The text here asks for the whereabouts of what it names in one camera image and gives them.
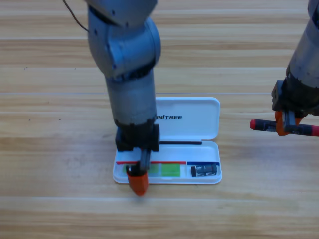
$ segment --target green item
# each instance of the green item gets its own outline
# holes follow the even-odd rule
[[[133,164],[123,164],[123,168],[122,168],[123,173],[126,174],[126,166],[132,166],[132,165],[133,165]]]
[[[150,169],[148,170],[148,174],[157,174],[159,172],[158,164],[150,164]]]
[[[162,164],[161,175],[162,177],[180,177],[180,164]]]

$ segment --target white plastic case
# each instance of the white plastic case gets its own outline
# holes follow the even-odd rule
[[[222,179],[218,145],[220,102],[213,97],[157,97],[159,152],[151,153],[150,184],[216,184]],[[141,151],[116,152],[113,178],[128,183],[126,165]],[[216,173],[194,176],[191,168],[214,165]]]

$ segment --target wood grain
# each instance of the wood grain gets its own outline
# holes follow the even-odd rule
[[[84,1],[68,2],[86,24]],[[137,199],[112,178],[116,128],[86,33],[60,0],[1,0],[0,238],[319,238],[318,139],[249,129],[274,119],[307,3],[159,1],[157,96],[221,102],[223,180]]]

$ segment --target battery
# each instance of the battery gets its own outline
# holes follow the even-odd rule
[[[217,174],[217,165],[214,164],[205,164],[205,165],[196,165],[190,168],[192,177],[204,177]]]

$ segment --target unitree logo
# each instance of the unitree logo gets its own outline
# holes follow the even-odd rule
[[[171,120],[180,120],[183,118],[183,116],[166,116],[166,115],[162,115],[162,116],[156,116],[157,119],[171,119]]]

